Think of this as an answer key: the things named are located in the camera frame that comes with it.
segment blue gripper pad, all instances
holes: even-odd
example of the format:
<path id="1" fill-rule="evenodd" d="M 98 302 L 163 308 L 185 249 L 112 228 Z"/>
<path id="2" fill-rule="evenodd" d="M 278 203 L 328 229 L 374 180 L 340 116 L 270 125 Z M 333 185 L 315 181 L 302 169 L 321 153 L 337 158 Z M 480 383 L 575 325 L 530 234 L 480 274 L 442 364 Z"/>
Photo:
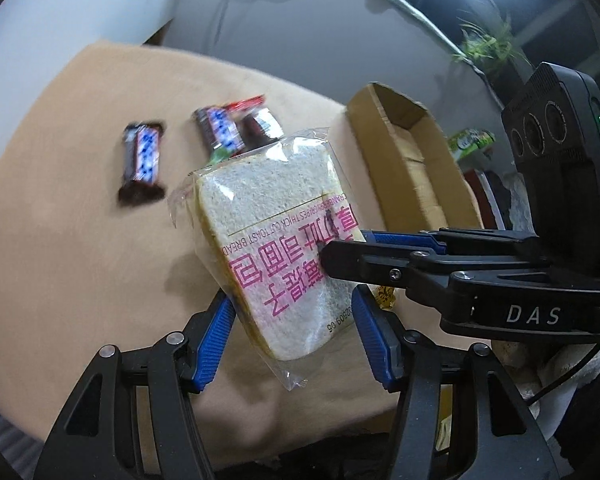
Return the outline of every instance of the blue gripper pad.
<path id="1" fill-rule="evenodd" d="M 224 298 L 198 346 L 196 373 L 191 381 L 200 392 L 214 380 L 234 319 L 234 306 L 229 298 Z"/>
<path id="2" fill-rule="evenodd" d="M 395 391 L 397 380 L 404 375 L 400 342 L 368 286 L 358 285 L 353 290 L 351 311 L 374 378 L 385 390 Z"/>
<path id="3" fill-rule="evenodd" d="M 432 235 L 406 235 L 401 233 L 385 233 L 384 231 L 362 231 L 365 240 L 372 244 L 402 245 L 410 247 L 426 247 L 436 254 L 446 254 L 446 244 L 440 243 Z"/>

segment table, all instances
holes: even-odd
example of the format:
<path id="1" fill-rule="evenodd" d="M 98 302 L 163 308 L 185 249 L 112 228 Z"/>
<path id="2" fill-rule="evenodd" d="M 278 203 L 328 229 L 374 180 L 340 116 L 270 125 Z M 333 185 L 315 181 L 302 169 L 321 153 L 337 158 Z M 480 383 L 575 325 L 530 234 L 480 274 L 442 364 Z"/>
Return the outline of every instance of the table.
<path id="1" fill-rule="evenodd" d="M 173 190 L 208 155 L 190 120 L 203 105 L 266 94 L 283 128 L 330 126 L 358 219 L 383 229 L 341 104 L 253 70 L 161 48 L 97 43 L 52 81 L 0 159 L 0 412 L 44 439 L 104 344 L 152 345 L 204 310 L 218 286 L 174 229 L 166 202 L 120 209 L 122 131 L 167 123 L 160 178 Z M 402 298 L 403 323 L 440 344 L 433 310 Z M 216 380 L 193 399 L 215 467 L 270 456 L 392 409 L 355 330 L 308 386 L 287 392 L 235 323 Z"/>

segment candy bar wrapper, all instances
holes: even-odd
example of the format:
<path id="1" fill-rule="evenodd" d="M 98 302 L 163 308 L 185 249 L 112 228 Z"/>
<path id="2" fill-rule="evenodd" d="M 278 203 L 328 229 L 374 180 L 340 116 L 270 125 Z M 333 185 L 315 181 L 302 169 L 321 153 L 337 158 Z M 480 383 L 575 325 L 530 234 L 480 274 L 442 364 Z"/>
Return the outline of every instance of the candy bar wrapper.
<path id="1" fill-rule="evenodd" d="M 158 183 L 160 139 L 164 123 L 131 123 L 125 128 L 125 167 L 118 191 L 121 205 L 140 205 L 164 198 L 164 187 Z"/>
<path id="2" fill-rule="evenodd" d="M 199 108 L 193 117 L 210 150 L 209 165 L 275 142 L 283 135 L 263 95 Z"/>
<path id="3" fill-rule="evenodd" d="M 327 276 L 318 247 L 365 241 L 324 131 L 305 130 L 195 171 L 170 196 L 196 253 L 232 298 L 252 344 L 291 390 L 353 322 L 357 285 Z"/>

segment wire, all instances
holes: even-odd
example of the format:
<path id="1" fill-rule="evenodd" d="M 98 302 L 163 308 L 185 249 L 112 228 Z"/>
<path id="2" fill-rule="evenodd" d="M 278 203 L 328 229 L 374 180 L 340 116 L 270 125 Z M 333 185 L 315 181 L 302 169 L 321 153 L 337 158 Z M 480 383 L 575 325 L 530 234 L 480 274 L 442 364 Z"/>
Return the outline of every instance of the wire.
<path id="1" fill-rule="evenodd" d="M 542 399 L 549 392 L 554 391 L 558 386 L 561 386 L 566 381 L 571 379 L 575 374 L 582 370 L 586 364 L 593 359 L 593 357 L 600 352 L 600 342 L 596 343 L 591 350 L 576 364 L 571 370 L 566 371 L 560 377 L 558 377 L 553 383 L 548 384 L 533 397 L 529 397 L 526 400 L 526 405 L 531 406 L 538 400 Z"/>

